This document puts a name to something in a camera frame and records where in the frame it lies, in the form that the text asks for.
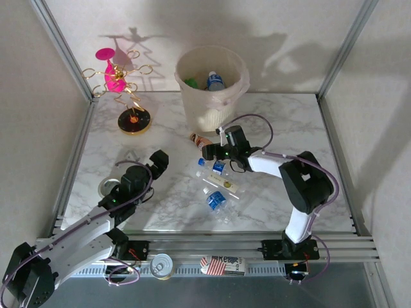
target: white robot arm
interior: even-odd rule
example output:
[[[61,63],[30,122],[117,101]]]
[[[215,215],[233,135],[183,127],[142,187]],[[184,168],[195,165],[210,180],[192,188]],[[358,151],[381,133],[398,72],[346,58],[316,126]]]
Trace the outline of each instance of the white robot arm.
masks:
[[[308,249],[307,244],[313,241],[310,240],[310,222],[315,215],[314,210],[325,204],[333,194],[333,184],[324,172],[312,166],[319,166],[319,163],[309,151],[298,155],[298,159],[286,160],[282,156],[269,155],[261,148],[251,148],[238,125],[224,132],[228,143],[224,146],[220,143],[204,146],[203,157],[206,160],[229,159],[244,171],[267,173],[283,179],[293,210],[283,232],[281,254],[283,259],[300,259],[304,247]]]

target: white marble surface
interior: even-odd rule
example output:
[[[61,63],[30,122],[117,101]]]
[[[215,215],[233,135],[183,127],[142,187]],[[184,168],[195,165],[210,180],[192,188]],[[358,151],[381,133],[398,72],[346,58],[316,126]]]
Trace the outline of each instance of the white marble surface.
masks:
[[[200,152],[188,139],[180,93],[140,94],[142,105],[153,115],[152,127],[143,135],[128,136],[117,126],[120,104],[106,95],[100,98],[92,120],[84,153],[69,199],[62,228],[74,223],[101,199],[97,188],[107,176],[120,177],[128,166],[114,167],[134,150],[141,162],[162,149],[170,157],[168,169],[153,183],[154,197],[140,205],[125,223],[124,230],[160,231],[280,231],[290,218],[292,205],[282,180],[261,173],[245,173],[238,180],[252,183],[257,198],[238,206],[238,217],[229,224],[219,223],[209,213],[200,181],[195,178]],[[276,153],[314,153],[318,161],[337,173],[324,125],[313,94],[246,94],[238,114],[262,114],[274,127],[274,140],[267,148]],[[251,146],[262,146],[269,138],[267,125],[257,118],[241,119],[240,124]],[[325,208],[314,230],[350,231],[349,209],[342,195]]]

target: water bottle in bin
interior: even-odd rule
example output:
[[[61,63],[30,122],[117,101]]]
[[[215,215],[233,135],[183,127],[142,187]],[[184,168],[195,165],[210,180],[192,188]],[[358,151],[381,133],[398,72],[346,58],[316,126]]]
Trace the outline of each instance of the water bottle in bin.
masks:
[[[220,91],[225,89],[223,79],[216,72],[210,72],[207,79],[208,91]]]
[[[207,203],[218,221],[229,223],[236,217],[233,202],[225,199],[220,191],[208,187],[204,188],[203,191],[207,196]]]

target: tin can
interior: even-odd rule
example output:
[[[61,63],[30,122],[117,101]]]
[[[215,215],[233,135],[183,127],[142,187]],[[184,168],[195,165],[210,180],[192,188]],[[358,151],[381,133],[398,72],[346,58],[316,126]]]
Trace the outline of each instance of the tin can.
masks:
[[[169,255],[160,253],[150,263],[152,275],[160,280],[167,280],[174,274],[173,260]]]
[[[98,186],[98,194],[100,197],[104,198],[111,193],[111,190],[116,186],[119,185],[120,181],[117,178],[105,178],[101,181]]]

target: green object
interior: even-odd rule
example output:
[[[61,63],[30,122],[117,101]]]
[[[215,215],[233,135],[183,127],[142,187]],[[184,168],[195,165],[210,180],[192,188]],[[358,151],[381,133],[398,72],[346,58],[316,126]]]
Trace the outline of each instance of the green object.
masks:
[[[188,85],[188,86],[190,86],[194,89],[198,89],[197,81],[195,81],[194,78],[186,79],[186,80],[184,80],[184,82],[186,83],[186,85]]]

